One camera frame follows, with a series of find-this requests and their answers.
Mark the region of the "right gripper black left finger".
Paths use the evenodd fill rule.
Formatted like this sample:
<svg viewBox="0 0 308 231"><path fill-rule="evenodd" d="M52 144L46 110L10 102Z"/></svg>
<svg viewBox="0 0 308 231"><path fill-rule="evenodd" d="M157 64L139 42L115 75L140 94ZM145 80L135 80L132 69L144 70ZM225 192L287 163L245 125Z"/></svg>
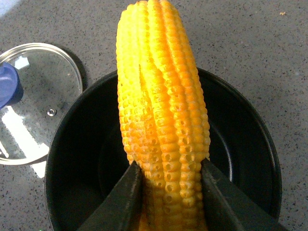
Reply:
<svg viewBox="0 0 308 231"><path fill-rule="evenodd" d="M142 208L142 172L133 162L79 231L137 231Z"/></svg>

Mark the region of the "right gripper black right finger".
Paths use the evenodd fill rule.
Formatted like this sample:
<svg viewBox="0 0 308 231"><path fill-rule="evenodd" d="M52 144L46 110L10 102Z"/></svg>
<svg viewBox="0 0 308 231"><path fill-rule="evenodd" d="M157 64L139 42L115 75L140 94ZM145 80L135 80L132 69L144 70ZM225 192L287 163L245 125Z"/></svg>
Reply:
<svg viewBox="0 0 308 231"><path fill-rule="evenodd" d="M205 219L210 231L285 231L212 162L202 161Z"/></svg>

